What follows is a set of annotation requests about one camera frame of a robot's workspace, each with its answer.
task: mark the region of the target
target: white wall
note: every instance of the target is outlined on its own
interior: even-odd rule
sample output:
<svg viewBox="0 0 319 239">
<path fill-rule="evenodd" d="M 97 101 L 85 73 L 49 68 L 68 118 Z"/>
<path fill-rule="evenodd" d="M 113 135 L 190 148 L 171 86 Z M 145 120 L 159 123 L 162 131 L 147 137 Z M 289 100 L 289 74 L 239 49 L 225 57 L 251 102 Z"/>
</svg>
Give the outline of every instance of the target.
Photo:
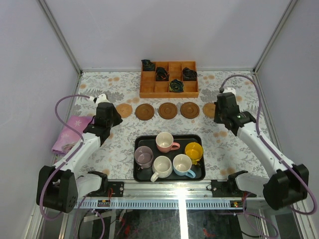
<svg viewBox="0 0 319 239">
<path fill-rule="evenodd" d="M 308 168 L 319 201 L 318 13 L 319 1 L 298 2 L 258 75 L 283 151 Z M 319 213 L 313 219 L 319 230 Z"/>
<path fill-rule="evenodd" d="M 47 0 L 83 69 L 253 68 L 290 0 Z"/>
<path fill-rule="evenodd" d="M 21 237 L 76 73 L 35 0 L 0 1 L 0 238 Z M 61 107 L 65 116 L 67 103 Z"/>
</svg>

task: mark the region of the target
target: yellow mug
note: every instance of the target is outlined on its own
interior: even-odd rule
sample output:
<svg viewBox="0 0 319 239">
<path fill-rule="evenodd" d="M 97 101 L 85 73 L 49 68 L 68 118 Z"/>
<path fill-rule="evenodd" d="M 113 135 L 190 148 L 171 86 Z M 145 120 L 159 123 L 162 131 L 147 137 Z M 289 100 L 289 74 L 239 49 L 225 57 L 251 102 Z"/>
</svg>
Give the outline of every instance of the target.
<svg viewBox="0 0 319 239">
<path fill-rule="evenodd" d="M 204 154 L 204 149 L 199 143 L 189 143 L 185 147 L 185 154 L 190 157 L 193 164 L 197 164 Z"/>
</svg>

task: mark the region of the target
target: table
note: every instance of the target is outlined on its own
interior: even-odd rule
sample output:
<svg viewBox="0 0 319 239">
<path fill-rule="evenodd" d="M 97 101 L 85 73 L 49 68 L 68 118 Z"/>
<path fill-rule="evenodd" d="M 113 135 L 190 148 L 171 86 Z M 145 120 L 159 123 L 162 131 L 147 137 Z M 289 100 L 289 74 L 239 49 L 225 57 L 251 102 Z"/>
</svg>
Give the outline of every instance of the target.
<svg viewBox="0 0 319 239">
<path fill-rule="evenodd" d="M 213 71 L 198 72 L 199 97 L 182 99 L 140 99 L 140 72 L 105 72 L 84 73 L 78 89 L 79 94 L 98 96 L 105 93 L 114 105 L 130 104 L 133 113 L 123 122 L 111 129 L 110 137 L 82 167 L 81 173 L 102 171 L 109 179 L 133 179 L 134 142 L 141 135 L 156 135 L 161 131 L 171 134 L 197 134 L 202 139 L 204 148 L 205 179 L 226 179 L 229 174 L 247 170 L 255 175 L 267 176 L 267 173 L 246 144 L 235 137 L 223 125 L 215 124 L 202 111 L 205 103 L 214 102 L 219 94 L 219 87 L 230 75 L 250 75 L 249 71 Z M 256 90 L 247 79 L 233 78 L 226 87 L 236 89 L 237 104 L 241 111 L 249 111 L 254 117 L 257 114 L 258 98 Z M 175 118 L 165 120 L 158 114 L 162 103 L 176 104 L 178 114 Z M 200 114 L 194 119 L 186 119 L 180 114 L 180 106 L 185 102 L 194 102 L 200 108 Z M 142 121 L 134 112 L 140 104 L 151 104 L 155 115 L 151 120 Z M 93 116 L 96 106 L 85 98 L 77 98 L 72 114 Z M 263 114 L 260 127 L 268 135 Z"/>
</svg>

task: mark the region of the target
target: mug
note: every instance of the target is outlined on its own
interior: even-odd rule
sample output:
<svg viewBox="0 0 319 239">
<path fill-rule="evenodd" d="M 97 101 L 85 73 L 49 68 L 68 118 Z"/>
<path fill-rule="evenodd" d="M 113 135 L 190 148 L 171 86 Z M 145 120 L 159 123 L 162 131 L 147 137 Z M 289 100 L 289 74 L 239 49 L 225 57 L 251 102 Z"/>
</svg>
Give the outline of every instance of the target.
<svg viewBox="0 0 319 239">
<path fill-rule="evenodd" d="M 191 166 L 191 159 L 185 154 L 179 154 L 173 160 L 174 172 L 179 176 L 186 175 L 187 177 L 194 178 L 196 174 L 190 169 Z"/>
<path fill-rule="evenodd" d="M 199 161 L 204 153 L 203 147 L 196 142 L 189 143 L 185 147 L 185 154 L 190 157 L 192 161 Z"/>
<path fill-rule="evenodd" d="M 171 160 L 165 156 L 157 157 L 154 160 L 152 170 L 154 173 L 151 177 L 152 182 L 158 178 L 167 178 L 173 172 Z"/>
<path fill-rule="evenodd" d="M 174 142 L 173 135 L 167 132 L 159 133 L 156 136 L 156 146 L 162 153 L 168 153 L 171 150 L 177 150 L 180 147 L 179 143 Z"/>
<path fill-rule="evenodd" d="M 141 169 L 151 167 L 153 158 L 153 151 L 147 146 L 141 146 L 135 150 L 134 159 Z"/>
</svg>

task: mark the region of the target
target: purple cup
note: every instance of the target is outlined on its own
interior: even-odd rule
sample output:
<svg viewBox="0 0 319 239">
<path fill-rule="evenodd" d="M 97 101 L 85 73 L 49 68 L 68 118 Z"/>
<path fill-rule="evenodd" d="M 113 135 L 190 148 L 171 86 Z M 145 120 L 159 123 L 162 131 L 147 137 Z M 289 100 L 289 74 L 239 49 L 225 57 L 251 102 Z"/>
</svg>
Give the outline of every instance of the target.
<svg viewBox="0 0 319 239">
<path fill-rule="evenodd" d="M 147 146 L 138 147 L 134 153 L 135 162 L 143 168 L 151 167 L 153 163 L 153 151 Z"/>
</svg>

